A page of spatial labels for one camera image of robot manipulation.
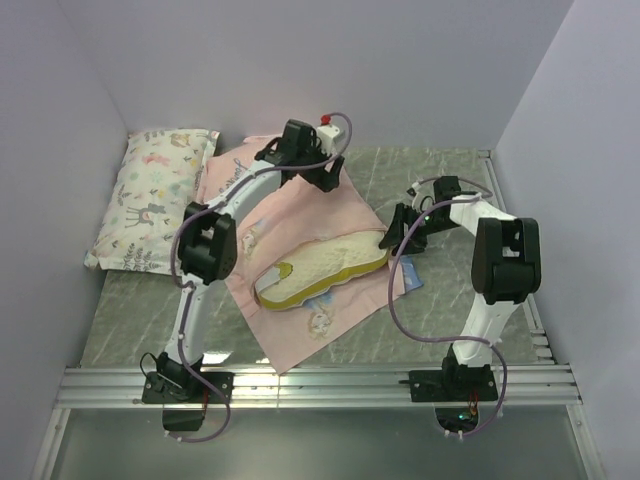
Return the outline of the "pink pillowcase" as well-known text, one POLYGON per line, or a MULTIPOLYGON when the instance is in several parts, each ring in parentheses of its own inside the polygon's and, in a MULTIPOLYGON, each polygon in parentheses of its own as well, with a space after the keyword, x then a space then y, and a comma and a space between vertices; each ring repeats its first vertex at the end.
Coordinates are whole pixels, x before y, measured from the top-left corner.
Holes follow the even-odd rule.
POLYGON ((225 283, 278 373, 422 287, 408 257, 390 270, 385 231, 345 171, 329 193, 295 177, 240 223, 225 283))

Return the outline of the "cream yellow-edged pillow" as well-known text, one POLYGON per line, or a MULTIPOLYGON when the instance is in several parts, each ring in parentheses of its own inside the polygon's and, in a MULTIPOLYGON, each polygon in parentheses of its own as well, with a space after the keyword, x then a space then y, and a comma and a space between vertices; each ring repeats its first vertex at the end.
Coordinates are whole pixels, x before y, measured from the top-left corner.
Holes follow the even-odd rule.
POLYGON ((364 230, 301 245, 256 279, 257 300, 268 310, 284 311, 379 270, 390 256, 378 247, 383 236, 380 230, 364 230))

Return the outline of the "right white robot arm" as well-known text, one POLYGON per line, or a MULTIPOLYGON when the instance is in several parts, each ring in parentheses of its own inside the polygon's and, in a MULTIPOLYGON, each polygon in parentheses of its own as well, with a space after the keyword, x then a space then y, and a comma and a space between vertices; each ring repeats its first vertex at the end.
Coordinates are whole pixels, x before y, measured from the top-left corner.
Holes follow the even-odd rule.
POLYGON ((495 401, 506 389, 491 362, 511 315, 541 284, 540 230, 536 220, 515 217, 490 203, 492 192, 457 176, 429 179, 427 208, 399 203, 379 243, 393 256, 425 250, 429 236, 463 228, 474 238, 474 299, 462 332, 443 338, 449 349, 437 370, 412 370, 407 385, 414 402, 495 401))

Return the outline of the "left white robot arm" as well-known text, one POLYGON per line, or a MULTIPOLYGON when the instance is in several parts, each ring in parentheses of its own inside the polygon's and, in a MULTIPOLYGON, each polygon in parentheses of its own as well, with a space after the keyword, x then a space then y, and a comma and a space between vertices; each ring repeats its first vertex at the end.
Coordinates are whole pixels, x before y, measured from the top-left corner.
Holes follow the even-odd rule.
POLYGON ((145 375, 145 404, 196 403, 209 392, 222 401, 229 394, 201 374, 204 360, 205 308, 215 290, 235 268, 237 227, 269 195, 300 176, 322 192, 339 184, 352 127, 319 126, 290 120, 281 135, 259 150, 248 169, 226 190, 201 204, 190 203, 171 247, 170 271, 181 299, 170 340, 145 375))

